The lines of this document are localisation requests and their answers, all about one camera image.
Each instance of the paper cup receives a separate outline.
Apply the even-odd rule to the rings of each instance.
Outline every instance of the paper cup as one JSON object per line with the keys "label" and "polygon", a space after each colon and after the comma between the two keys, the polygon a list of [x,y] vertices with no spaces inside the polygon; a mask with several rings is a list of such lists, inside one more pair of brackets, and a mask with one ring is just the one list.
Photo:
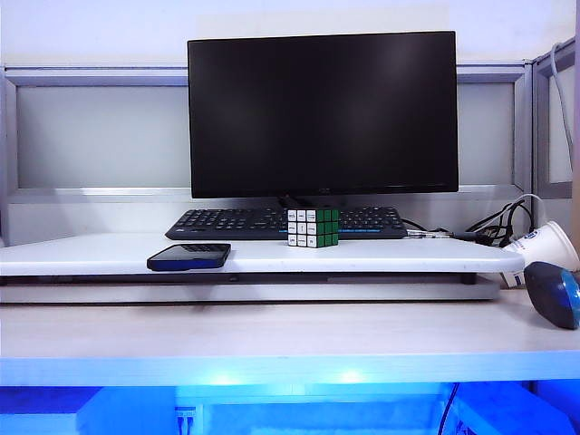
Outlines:
{"label": "paper cup", "polygon": [[[572,272],[580,270],[580,259],[564,230],[553,220],[504,247],[524,257],[524,266],[544,261]],[[508,287],[523,285],[524,271],[502,273]]]}

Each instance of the gray partition frame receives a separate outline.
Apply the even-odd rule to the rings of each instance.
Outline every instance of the gray partition frame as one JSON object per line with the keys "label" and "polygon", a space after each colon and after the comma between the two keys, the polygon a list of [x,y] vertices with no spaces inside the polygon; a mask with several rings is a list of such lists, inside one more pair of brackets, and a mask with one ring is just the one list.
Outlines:
{"label": "gray partition frame", "polygon": [[[459,83],[514,84],[514,166],[507,185],[462,185],[444,199],[513,199],[532,191],[532,72],[526,61],[460,63]],[[5,67],[2,70],[5,136],[0,163],[5,178],[0,194],[3,234],[8,204],[78,202],[190,202],[189,188],[20,188],[17,174],[16,93],[18,86],[186,86],[186,66],[151,67]],[[428,194],[409,194],[409,198]]]}
{"label": "gray partition frame", "polygon": [[[562,71],[575,63],[575,39],[562,43],[554,56],[556,68]],[[550,53],[534,60],[534,191],[543,199],[571,198],[572,181],[549,181],[550,150]]]}

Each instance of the table surface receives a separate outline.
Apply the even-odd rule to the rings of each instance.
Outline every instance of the table surface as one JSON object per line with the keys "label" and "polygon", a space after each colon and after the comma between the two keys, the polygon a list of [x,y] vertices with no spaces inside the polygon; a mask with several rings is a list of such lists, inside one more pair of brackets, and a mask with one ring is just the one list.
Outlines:
{"label": "table surface", "polygon": [[3,385],[580,378],[580,333],[497,301],[4,306]]}

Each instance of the white wall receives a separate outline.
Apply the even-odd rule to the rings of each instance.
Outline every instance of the white wall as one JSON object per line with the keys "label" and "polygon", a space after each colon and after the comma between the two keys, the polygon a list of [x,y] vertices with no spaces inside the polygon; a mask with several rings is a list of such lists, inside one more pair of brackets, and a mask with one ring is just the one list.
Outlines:
{"label": "white wall", "polygon": [[7,65],[185,63],[188,39],[456,30],[458,59],[535,58],[575,0],[3,0]]}

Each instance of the smartphone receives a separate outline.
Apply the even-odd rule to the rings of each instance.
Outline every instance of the smartphone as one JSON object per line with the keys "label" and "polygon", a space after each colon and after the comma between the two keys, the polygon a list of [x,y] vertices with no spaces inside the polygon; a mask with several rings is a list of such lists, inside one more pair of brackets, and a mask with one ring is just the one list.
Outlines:
{"label": "smartphone", "polygon": [[147,259],[147,268],[157,272],[222,267],[231,250],[229,243],[173,245]]}

